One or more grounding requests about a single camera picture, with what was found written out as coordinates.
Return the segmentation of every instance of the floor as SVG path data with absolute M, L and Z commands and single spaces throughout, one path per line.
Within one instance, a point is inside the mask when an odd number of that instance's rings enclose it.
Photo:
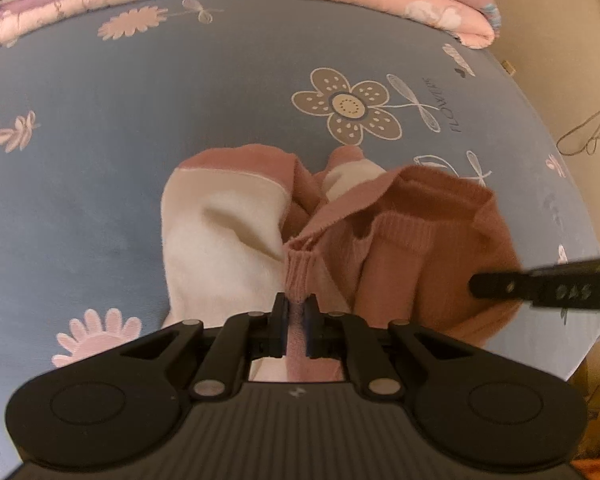
M 600 110 L 600 0 L 496 0 L 502 36 L 491 51 L 516 69 L 556 141 Z M 600 141 L 587 142 L 600 115 L 567 137 L 561 151 L 600 241 Z M 589 386 L 600 383 L 600 342 L 587 357 Z

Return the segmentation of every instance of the black object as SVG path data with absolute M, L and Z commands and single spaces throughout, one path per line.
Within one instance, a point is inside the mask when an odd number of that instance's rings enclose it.
M 528 300 L 543 308 L 600 310 L 600 259 L 529 272 L 487 272 L 469 281 L 476 298 Z
M 307 353 L 339 383 L 251 383 L 285 351 L 288 304 L 189 320 L 24 384 L 6 425 L 13 480 L 579 479 L 586 407 L 544 372 L 396 320 L 304 305 Z

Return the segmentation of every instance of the flower center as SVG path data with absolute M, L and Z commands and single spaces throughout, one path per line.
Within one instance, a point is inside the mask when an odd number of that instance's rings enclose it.
M 338 94 L 331 100 L 331 106 L 347 119 L 359 119 L 366 113 L 365 104 L 355 95 Z

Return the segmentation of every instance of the bed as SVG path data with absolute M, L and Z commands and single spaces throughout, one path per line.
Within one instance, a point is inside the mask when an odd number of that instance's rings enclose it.
M 17 386 L 162 325 L 160 197 L 181 161 L 259 142 L 319 171 L 347 142 L 292 98 L 317 68 L 388 89 L 401 136 L 365 131 L 369 159 L 495 190 L 524 267 L 600 253 L 545 127 L 487 50 L 332 1 L 90 10 L 0 47 L 0 478 L 18 464 L 2 420 Z M 600 313 L 524 306 L 487 348 L 567 378 L 599 338 Z

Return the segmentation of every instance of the clothing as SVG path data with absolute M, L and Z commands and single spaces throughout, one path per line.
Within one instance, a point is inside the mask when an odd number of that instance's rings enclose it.
M 316 175 L 269 146 L 200 153 L 165 187 L 162 238 L 165 325 L 195 317 L 220 326 L 270 310 L 284 291 L 296 304 L 315 294 L 322 311 L 373 327 L 409 319 L 481 345 L 519 305 L 468 290 L 476 272 L 520 268 L 493 192 L 422 166 L 385 171 L 355 146 L 337 148 Z M 292 318 L 278 378 L 336 378 L 328 360 L 304 361 L 298 308 Z

